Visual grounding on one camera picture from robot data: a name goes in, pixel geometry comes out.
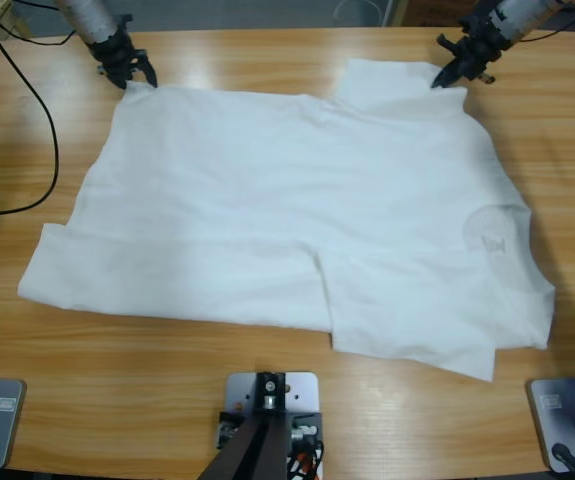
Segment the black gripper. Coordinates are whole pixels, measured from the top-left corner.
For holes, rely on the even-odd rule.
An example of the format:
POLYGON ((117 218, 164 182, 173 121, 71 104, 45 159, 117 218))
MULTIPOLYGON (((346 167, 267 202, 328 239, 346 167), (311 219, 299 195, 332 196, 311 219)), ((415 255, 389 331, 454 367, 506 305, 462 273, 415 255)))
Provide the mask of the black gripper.
POLYGON ((489 17, 468 15, 459 20, 464 36, 457 42, 458 58, 435 77, 431 88, 448 88, 461 78, 474 80, 501 57, 505 39, 489 17))
POLYGON ((89 50, 100 64, 102 75, 111 75, 111 82, 125 89, 132 74, 140 71, 151 86, 157 86, 156 72, 145 50, 137 50, 128 32, 115 32, 103 42, 94 42, 89 50))

